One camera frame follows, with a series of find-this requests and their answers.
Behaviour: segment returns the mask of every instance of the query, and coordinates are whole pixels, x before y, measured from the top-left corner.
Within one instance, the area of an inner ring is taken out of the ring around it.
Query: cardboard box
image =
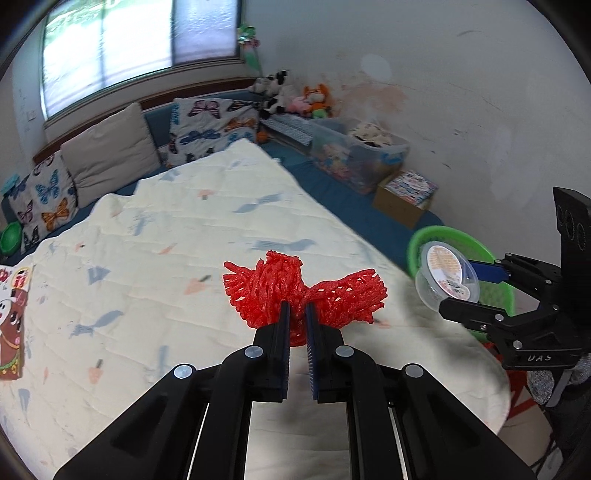
[[[425,200],[420,206],[416,206],[412,203],[408,203],[391,191],[386,190],[385,185],[402,173],[404,173],[402,170],[398,170],[378,184],[373,207],[413,230],[419,219],[423,216],[423,213],[429,210],[433,195]]]

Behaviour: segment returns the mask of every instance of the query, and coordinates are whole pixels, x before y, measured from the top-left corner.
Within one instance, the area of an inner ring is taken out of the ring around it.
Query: green plastic bowl
[[[22,227],[18,222],[9,223],[0,237],[0,252],[10,257],[21,246]]]
[[[417,230],[410,239],[407,249],[408,273],[412,278],[417,275],[421,247],[427,242],[444,242],[460,251],[468,260],[493,263],[495,256],[474,237],[448,226],[433,225]],[[515,293],[513,287],[506,283],[480,282],[479,303],[505,309],[515,315]],[[486,334],[470,330],[471,334],[481,342],[486,342]]]

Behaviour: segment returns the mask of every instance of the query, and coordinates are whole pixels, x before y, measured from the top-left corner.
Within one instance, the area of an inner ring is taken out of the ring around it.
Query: red mesh net
[[[249,327],[259,328],[276,322],[281,302],[288,301],[291,346],[306,342],[304,316],[306,304],[311,301],[319,322],[335,328],[353,320],[373,323],[373,312],[384,306],[387,290],[373,269],[308,288],[301,279],[301,266],[298,257],[274,251],[267,252],[267,260],[259,260],[254,270],[225,262],[224,267],[232,272],[223,276],[230,304]]]

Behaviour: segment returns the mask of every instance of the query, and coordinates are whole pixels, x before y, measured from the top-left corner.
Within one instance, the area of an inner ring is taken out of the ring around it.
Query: beige pillow
[[[80,208],[160,166],[138,103],[62,144],[61,155],[74,179]]]

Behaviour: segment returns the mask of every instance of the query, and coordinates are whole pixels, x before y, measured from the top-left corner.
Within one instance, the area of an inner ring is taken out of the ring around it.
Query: bed
[[[223,262],[298,255],[307,284],[375,268],[388,287],[379,323],[345,341],[379,363],[424,365],[493,431],[506,376],[461,325],[421,304],[411,280],[318,204],[276,160],[240,140],[228,150],[108,194],[91,214],[21,261],[34,267],[24,376],[0,384],[0,424],[38,480],[56,470],[171,367],[220,363],[254,331],[231,308]],[[348,478],[344,406],[313,404],[305,348],[289,398],[256,404],[246,477]]]
[[[216,98],[244,101],[261,100],[260,96],[247,90],[233,90],[203,96],[214,96]],[[172,110],[172,104],[167,104],[152,108],[144,113],[154,145],[160,152],[166,151],[167,149]],[[262,145],[262,148],[272,158],[280,160],[283,167],[291,173],[302,189],[304,189],[311,197],[335,214],[345,225],[352,228],[358,235],[366,239],[388,259],[403,270],[406,270],[406,249],[413,231],[395,220],[392,220],[382,212],[374,209],[372,206],[374,194],[361,196],[355,193],[341,182],[316,168],[309,157],[302,155],[299,151],[286,146],[281,142],[271,140]],[[44,155],[47,155],[51,151],[44,149],[44,152],[44,154],[37,156],[38,160],[42,159]],[[140,180],[158,175],[166,170],[167,169],[164,166],[157,168],[130,184],[115,190],[113,193],[123,196],[133,195]],[[70,229],[73,225],[84,220],[88,217],[95,204],[96,201],[81,208],[71,222],[59,227],[50,233],[48,237],[57,237],[62,232]],[[8,222],[19,221],[8,205],[7,197],[3,198],[1,206],[2,213]],[[424,226],[442,224],[443,222],[441,219],[428,211],[419,220],[414,230],[416,231]],[[10,266],[16,265],[26,255],[33,253],[35,248],[36,247],[33,247],[22,253],[18,251],[16,254],[6,259],[4,264]]]

